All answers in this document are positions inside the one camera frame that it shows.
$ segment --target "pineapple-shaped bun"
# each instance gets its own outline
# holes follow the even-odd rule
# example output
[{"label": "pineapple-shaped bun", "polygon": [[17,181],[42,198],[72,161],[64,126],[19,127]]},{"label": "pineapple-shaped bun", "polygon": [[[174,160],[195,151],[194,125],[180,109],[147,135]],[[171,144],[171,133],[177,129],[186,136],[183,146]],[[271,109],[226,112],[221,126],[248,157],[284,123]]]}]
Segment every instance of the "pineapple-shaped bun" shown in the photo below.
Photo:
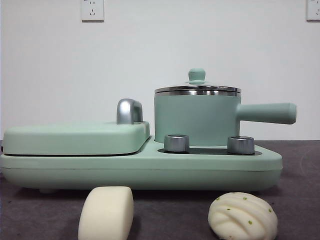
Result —
[{"label": "pineapple-shaped bun", "polygon": [[244,192],[229,192],[213,201],[208,222],[224,240],[274,240],[278,218],[263,199]]}]

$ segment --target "chrome lid handle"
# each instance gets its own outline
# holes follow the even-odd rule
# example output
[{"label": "chrome lid handle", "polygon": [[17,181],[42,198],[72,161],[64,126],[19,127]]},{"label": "chrome lid handle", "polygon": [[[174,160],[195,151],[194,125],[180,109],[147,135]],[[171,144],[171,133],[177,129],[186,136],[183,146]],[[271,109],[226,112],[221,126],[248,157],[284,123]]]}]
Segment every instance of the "chrome lid handle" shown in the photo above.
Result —
[{"label": "chrome lid handle", "polygon": [[142,104],[130,98],[121,99],[116,108],[116,124],[143,122]]}]

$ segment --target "white cylindrical bun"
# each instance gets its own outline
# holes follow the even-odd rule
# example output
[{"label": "white cylindrical bun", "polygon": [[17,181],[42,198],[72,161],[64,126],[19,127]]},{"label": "white cylindrical bun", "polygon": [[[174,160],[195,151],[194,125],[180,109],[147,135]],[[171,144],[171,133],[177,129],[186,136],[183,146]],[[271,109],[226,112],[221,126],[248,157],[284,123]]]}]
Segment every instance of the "white cylindrical bun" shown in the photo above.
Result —
[{"label": "white cylindrical bun", "polygon": [[78,239],[126,240],[133,216],[134,200],[129,187],[97,187],[84,202]]},{"label": "white cylindrical bun", "polygon": [[210,206],[208,222],[224,240],[274,240],[278,218],[263,199],[244,192],[226,193]]}]

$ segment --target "gray countertop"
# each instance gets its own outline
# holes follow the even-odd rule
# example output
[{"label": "gray countertop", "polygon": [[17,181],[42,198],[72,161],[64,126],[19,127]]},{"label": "gray countertop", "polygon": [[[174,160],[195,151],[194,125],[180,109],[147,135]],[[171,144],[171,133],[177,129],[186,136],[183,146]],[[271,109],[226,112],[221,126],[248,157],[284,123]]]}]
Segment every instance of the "gray countertop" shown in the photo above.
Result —
[{"label": "gray countertop", "polygon": [[[319,240],[320,141],[257,141],[280,153],[278,184],[252,192],[278,217],[277,240]],[[41,194],[0,175],[1,240],[76,240],[89,190]],[[208,225],[209,206],[222,191],[134,190],[134,218],[128,240],[216,240]]]}]

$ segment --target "wall socket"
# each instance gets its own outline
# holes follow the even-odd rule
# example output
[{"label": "wall socket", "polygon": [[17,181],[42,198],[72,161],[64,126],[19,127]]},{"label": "wall socket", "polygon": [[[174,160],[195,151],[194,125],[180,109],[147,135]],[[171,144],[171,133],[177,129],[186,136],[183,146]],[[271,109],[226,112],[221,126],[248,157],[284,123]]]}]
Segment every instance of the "wall socket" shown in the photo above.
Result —
[{"label": "wall socket", "polygon": [[103,22],[105,20],[104,0],[81,0],[82,22]]},{"label": "wall socket", "polygon": [[320,22],[320,0],[306,0],[306,20]]}]

